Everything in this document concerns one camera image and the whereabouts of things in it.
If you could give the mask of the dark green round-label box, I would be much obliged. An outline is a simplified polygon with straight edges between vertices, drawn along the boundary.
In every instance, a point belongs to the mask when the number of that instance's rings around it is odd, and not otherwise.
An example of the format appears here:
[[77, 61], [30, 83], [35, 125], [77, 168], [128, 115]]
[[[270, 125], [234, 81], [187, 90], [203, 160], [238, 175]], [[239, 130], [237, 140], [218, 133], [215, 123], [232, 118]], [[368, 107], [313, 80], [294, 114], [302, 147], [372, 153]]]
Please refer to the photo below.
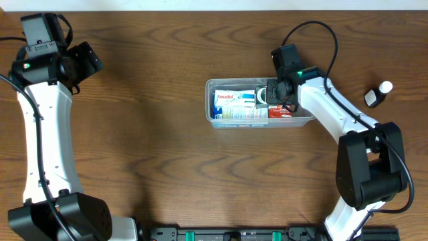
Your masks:
[[258, 86], [255, 89], [255, 106], [256, 108], [267, 108], [268, 104], [266, 101], [266, 87]]

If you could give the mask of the white Panadol box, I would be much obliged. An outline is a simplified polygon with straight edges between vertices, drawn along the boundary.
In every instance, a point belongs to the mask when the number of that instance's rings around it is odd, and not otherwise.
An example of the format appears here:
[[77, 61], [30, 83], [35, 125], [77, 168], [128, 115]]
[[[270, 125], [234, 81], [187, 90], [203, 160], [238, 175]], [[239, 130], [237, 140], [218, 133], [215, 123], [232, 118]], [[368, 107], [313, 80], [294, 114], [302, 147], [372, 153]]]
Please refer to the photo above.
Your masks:
[[213, 105], [223, 106], [255, 106], [255, 90], [216, 90]]

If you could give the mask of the red medicine box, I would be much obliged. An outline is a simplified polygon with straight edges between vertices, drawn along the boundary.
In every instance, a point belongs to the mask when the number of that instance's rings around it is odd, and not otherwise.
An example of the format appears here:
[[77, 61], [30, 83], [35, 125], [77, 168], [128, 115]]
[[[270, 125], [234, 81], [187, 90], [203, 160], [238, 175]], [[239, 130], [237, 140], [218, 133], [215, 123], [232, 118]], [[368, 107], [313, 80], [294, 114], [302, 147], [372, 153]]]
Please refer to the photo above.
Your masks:
[[292, 117], [292, 111], [288, 105], [269, 105], [268, 106], [269, 118], [289, 118]]

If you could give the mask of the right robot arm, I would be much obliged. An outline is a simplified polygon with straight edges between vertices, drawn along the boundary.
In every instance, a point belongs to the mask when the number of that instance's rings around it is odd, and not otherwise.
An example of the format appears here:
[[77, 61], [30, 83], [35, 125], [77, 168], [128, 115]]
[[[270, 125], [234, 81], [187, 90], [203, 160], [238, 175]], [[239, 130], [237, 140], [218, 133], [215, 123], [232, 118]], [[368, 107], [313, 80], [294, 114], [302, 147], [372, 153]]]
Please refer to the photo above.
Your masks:
[[267, 83], [268, 104], [301, 107], [313, 114], [338, 144], [336, 186], [340, 198], [318, 240], [361, 238], [370, 217], [410, 187], [400, 128], [360, 112], [317, 67], [305, 67], [295, 45], [271, 52], [277, 79]]

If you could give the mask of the dark bottle white cap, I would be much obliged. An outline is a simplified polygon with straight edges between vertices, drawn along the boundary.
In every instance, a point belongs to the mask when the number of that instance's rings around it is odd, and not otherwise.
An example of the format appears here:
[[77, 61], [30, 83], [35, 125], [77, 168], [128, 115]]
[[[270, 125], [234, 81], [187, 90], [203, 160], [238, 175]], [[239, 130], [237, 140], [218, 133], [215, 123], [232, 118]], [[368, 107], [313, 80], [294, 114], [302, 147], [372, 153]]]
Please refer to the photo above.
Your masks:
[[365, 95], [364, 101], [369, 108], [377, 107], [386, 98], [386, 95], [393, 89], [393, 84], [389, 81], [382, 82], [379, 86], [371, 88]]

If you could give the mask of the blue KoolFever box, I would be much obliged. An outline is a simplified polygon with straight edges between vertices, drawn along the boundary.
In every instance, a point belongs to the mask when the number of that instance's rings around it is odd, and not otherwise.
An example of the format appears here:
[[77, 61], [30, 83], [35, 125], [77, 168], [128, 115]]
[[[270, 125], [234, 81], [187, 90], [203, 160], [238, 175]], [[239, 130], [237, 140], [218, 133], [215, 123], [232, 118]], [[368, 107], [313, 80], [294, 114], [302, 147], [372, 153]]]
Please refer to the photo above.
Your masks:
[[214, 93], [210, 104], [209, 120], [216, 129], [260, 127], [267, 122], [268, 108], [249, 106], [223, 106], [213, 105]]

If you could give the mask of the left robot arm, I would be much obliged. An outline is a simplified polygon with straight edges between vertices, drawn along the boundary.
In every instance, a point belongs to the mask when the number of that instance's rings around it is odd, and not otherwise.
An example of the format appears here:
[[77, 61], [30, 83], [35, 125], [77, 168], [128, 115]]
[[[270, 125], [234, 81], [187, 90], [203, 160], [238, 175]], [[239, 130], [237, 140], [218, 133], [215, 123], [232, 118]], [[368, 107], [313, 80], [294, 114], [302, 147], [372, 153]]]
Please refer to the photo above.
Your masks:
[[21, 18], [23, 40], [5, 81], [17, 92], [26, 136], [23, 205], [9, 210], [10, 228], [24, 240], [137, 240], [132, 218], [113, 216], [86, 195], [76, 171], [70, 115], [80, 82], [103, 68], [89, 43], [73, 46], [61, 14]]

